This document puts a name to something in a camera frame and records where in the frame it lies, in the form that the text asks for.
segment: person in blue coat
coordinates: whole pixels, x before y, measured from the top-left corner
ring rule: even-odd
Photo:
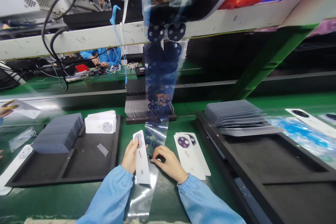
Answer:
[[[77,224],[123,222],[125,206],[133,186],[134,152],[137,146],[137,139],[135,143],[130,141],[121,165],[105,177],[86,214]],[[166,159],[165,163],[156,159],[158,155]],[[186,173],[175,154],[166,146],[155,149],[151,162],[177,182],[178,193],[191,223],[246,224],[243,218],[218,198],[205,183]]]
[[[80,52],[84,59],[92,59],[92,62],[98,67],[110,67],[120,65],[121,50],[120,47],[111,49],[98,48]]]

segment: blue sleeve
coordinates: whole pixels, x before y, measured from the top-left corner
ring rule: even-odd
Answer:
[[[133,175],[121,165],[110,171],[93,197],[86,214],[77,221],[77,224],[121,224],[133,186],[132,178]]]
[[[90,59],[90,57],[96,52],[97,50],[88,50],[88,51],[82,51],[79,54],[84,58],[84,59]]]
[[[115,47],[110,50],[110,58],[112,60],[112,65],[120,65],[120,56],[121,56],[121,50],[120,47]]]
[[[242,217],[193,175],[189,174],[189,178],[177,187],[191,223],[246,224]]]

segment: black foam tray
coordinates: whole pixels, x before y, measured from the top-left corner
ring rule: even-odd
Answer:
[[[113,134],[86,134],[84,125],[69,153],[39,154],[32,151],[6,186],[33,187],[102,181],[116,166],[120,120],[121,116],[117,115]],[[106,157],[97,147],[100,143],[108,150]]]
[[[336,170],[283,133],[221,135],[203,111],[196,116],[226,158],[218,168],[234,170],[273,224],[335,223]]]

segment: white backing card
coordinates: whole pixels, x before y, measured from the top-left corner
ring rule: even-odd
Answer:
[[[206,162],[206,160],[204,158],[203,152],[201,150],[200,144],[198,143],[196,135],[194,133],[192,133],[192,132],[180,132],[180,134],[189,135],[191,143],[194,146],[194,151],[196,153],[198,161],[199,161],[199,163],[200,163],[200,165],[202,167],[202,170],[204,172],[204,175],[205,176],[211,176],[211,172],[210,172],[209,167],[207,165],[207,162]]]
[[[35,108],[34,106],[29,105],[20,100],[14,100],[9,106],[14,106],[14,105],[18,106],[17,108],[13,109],[14,113],[20,113],[31,119],[35,119],[41,113],[41,110],[39,110],[38,108]]]
[[[146,151],[146,144],[142,130],[133,134],[133,141],[139,140],[139,145],[135,151],[135,170],[136,182],[138,184],[150,184],[151,178],[149,175],[148,156]]]
[[[177,153],[183,169],[200,180],[205,180],[204,172],[196,156],[193,144],[188,135],[176,133],[174,135]]]
[[[317,119],[316,117],[308,114],[306,111],[299,109],[299,108],[286,108],[286,111],[291,113],[293,116],[304,122],[305,124],[313,127],[323,134],[331,137],[336,138],[336,129],[329,126],[328,124],[322,122],[321,120]]]
[[[14,158],[14,160],[10,163],[10,165],[6,168],[6,170],[1,174],[0,195],[6,195],[12,190],[12,187],[6,187],[5,185],[17,171],[17,169],[22,165],[22,163],[26,160],[32,150],[33,148],[30,147],[30,145],[25,145],[18,153],[18,155]]]
[[[111,119],[85,118],[85,132],[87,134],[113,134],[116,128],[116,121]]]

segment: green workbench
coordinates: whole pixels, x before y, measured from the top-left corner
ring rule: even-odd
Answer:
[[[273,116],[288,116],[289,114],[284,111],[284,109],[289,107],[298,107],[312,114],[336,111],[336,93],[260,97],[248,100]],[[166,146],[176,153],[173,135],[176,132],[194,132],[200,142],[204,157],[211,171],[211,176],[207,178],[205,183],[215,194],[239,213],[225,182],[216,172],[216,166],[209,153],[204,148],[203,139],[201,139],[197,129],[193,125],[195,112],[205,109],[206,104],[210,102],[216,101],[174,103],[178,119],[177,121],[169,123]],[[30,125],[33,125],[37,131],[40,131],[43,123],[47,123],[51,118],[61,114],[81,112],[83,117],[86,117],[91,113],[112,109],[123,117],[118,158],[118,163],[121,163],[124,151],[131,140],[133,133],[143,129],[144,124],[126,125],[123,107],[107,107],[99,110],[93,108],[82,110],[56,108],[54,110],[50,109],[43,111],[43,118],[39,118],[38,120],[21,120],[21,126],[16,124],[15,118],[11,119],[11,117],[9,117],[5,120],[3,126],[0,128],[0,131],[2,131],[0,149],[4,149],[4,157],[0,161],[0,173],[5,170],[19,152],[19,150],[17,150],[14,153],[10,153],[8,141],[27,129]],[[14,188],[8,195],[0,196],[0,223],[23,223],[28,217],[34,219],[78,219],[87,210],[100,184],[100,182],[96,182],[24,189]],[[179,198],[176,183],[161,171],[159,172],[155,187],[149,220],[189,222]]]

